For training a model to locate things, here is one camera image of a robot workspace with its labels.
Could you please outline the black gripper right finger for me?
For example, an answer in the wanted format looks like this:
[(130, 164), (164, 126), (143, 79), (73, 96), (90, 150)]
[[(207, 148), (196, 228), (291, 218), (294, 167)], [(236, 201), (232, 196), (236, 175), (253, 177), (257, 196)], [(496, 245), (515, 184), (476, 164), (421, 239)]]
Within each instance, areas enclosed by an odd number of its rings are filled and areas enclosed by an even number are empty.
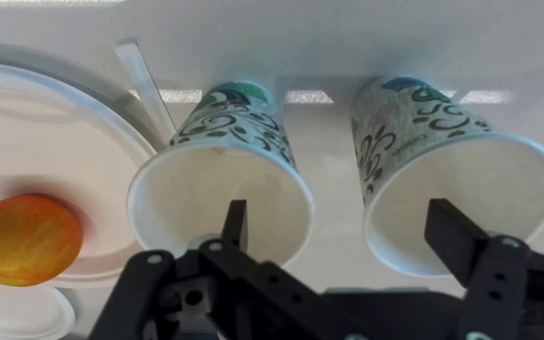
[(428, 199), (425, 241), (462, 286), (468, 284), (487, 239), (489, 233), (447, 198)]

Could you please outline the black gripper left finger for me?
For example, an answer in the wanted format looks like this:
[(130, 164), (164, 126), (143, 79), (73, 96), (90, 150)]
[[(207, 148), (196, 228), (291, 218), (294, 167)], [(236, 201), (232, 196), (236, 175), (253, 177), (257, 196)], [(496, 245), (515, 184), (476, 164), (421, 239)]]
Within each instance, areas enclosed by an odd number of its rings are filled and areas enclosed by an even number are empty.
[(238, 249), (247, 247), (247, 201), (232, 199), (224, 216), (221, 237)]

